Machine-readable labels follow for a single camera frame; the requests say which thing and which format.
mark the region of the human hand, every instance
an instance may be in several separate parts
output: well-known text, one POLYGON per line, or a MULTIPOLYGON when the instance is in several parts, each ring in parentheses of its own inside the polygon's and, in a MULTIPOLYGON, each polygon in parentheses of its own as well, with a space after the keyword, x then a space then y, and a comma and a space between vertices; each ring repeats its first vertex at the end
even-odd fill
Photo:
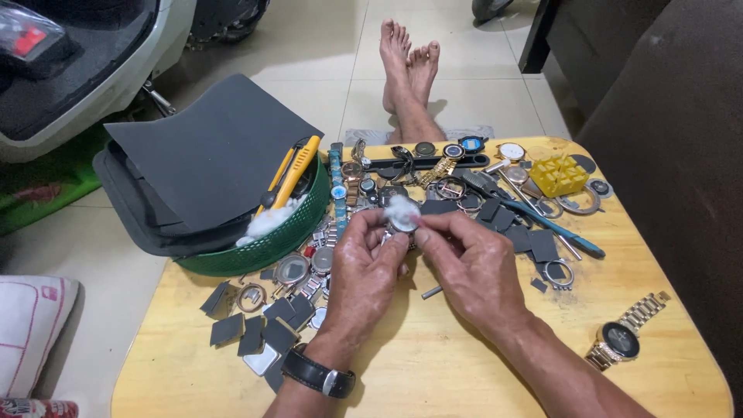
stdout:
POLYGON ((408 251, 406 234, 395 234, 384 246, 380 244, 383 220, 381 209, 354 214, 333 250, 331 296, 319 331, 354 346, 371 335, 389 308, 408 251))
POLYGON ((508 238, 450 212, 423 216, 415 241, 438 270, 454 309, 481 332, 513 329, 532 317, 508 238))

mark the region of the yellow wooden table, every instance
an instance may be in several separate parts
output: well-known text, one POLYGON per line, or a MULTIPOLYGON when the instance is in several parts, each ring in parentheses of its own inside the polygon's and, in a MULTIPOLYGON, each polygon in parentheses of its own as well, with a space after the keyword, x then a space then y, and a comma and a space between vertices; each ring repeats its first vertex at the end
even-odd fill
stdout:
MULTIPOLYGON (((509 141, 521 144, 531 158, 553 152, 588 155, 581 146, 558 138, 509 141)), ((486 153, 493 157, 503 142, 491 140, 486 153)), ((349 152, 346 147, 344 161, 349 152)), ((368 147, 366 155, 392 157, 388 147, 368 147)), ((591 177, 602 176, 597 171, 591 177)), ((422 199, 422 189, 411 190, 411 197, 422 199)), ((617 197, 601 203, 605 213, 565 213, 556 219, 606 251, 604 260, 584 255, 577 262, 558 244, 561 257, 575 270, 572 292, 537 291, 529 285, 539 276, 533 263, 517 256, 528 308, 582 356, 601 323, 619 318, 650 292, 667 291, 673 300, 640 331, 639 358, 611 367, 606 375, 659 417, 731 417, 727 384, 655 258, 617 197)), ((534 396, 498 350, 452 311, 443 294, 421 300, 421 293, 437 283, 420 252, 411 252, 406 261, 412 277, 398 283, 392 307, 357 355, 352 370, 360 379, 338 414, 543 417, 534 396)), ((236 355, 236 345, 219 350, 209 346, 213 320, 198 307, 222 280, 166 264, 119 375, 111 406, 114 418, 264 413, 274 398, 265 380, 236 355)), ((248 281, 258 279, 253 275, 248 281)), ((313 332, 303 331, 303 341, 313 332)))

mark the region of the white pillow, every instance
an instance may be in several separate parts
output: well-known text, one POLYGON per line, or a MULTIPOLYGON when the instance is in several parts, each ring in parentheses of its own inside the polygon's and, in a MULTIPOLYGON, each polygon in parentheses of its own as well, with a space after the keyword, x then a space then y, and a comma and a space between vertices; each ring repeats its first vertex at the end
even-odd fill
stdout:
POLYGON ((77 296, 77 280, 0 276, 0 398, 28 398, 77 296))

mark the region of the green mat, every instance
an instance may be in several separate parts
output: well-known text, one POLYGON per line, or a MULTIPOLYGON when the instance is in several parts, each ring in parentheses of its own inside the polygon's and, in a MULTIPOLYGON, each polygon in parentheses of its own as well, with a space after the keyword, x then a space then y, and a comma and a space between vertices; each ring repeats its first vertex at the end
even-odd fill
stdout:
POLYGON ((0 235, 30 225, 100 187, 92 161, 110 138, 99 123, 36 160, 0 166, 0 235))

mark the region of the green plastic basket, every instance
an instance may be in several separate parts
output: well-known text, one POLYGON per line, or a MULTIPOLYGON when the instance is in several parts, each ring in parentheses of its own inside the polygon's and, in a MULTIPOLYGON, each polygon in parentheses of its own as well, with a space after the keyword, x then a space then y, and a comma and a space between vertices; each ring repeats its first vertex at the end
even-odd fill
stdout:
POLYGON ((173 261, 204 276, 229 277, 263 269, 296 250, 317 228, 330 199, 330 179, 319 153, 307 169, 317 171, 307 199, 268 235, 242 247, 173 261))

